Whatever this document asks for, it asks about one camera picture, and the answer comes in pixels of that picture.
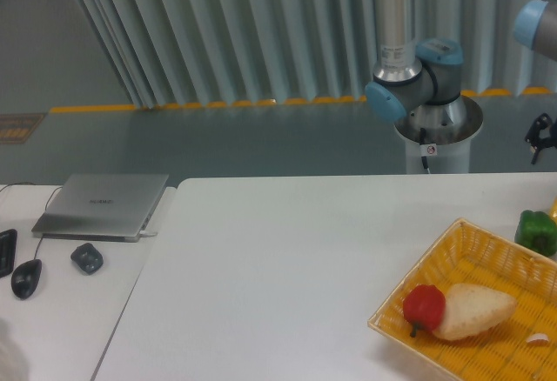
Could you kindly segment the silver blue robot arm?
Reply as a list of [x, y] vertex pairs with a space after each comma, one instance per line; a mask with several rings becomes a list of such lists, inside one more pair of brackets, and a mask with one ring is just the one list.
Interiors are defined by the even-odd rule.
[[556, 56], [556, 0], [372, 0], [365, 95], [406, 147], [408, 173], [466, 173], [482, 109], [464, 89], [524, 90]]

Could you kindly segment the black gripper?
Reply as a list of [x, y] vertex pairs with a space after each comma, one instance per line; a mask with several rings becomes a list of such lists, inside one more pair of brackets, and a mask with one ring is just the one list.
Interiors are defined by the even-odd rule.
[[540, 114], [534, 119], [524, 140], [533, 153], [531, 164], [536, 164], [543, 150], [557, 146], [557, 123], [547, 113]]

